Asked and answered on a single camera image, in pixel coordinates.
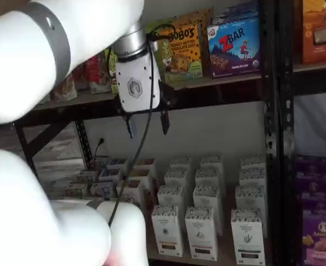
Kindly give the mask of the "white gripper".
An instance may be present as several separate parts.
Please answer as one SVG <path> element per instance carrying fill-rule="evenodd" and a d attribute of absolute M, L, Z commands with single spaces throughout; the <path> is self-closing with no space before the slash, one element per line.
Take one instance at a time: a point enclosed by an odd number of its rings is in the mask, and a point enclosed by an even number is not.
<path fill-rule="evenodd" d="M 160 103 L 160 74 L 155 57 L 146 52 L 139 58 L 116 62 L 116 81 L 123 108 L 122 118 L 131 139 L 133 139 L 131 117 L 128 112 L 155 109 Z M 161 126 L 166 135 L 170 128 L 168 109 L 161 111 Z"/>

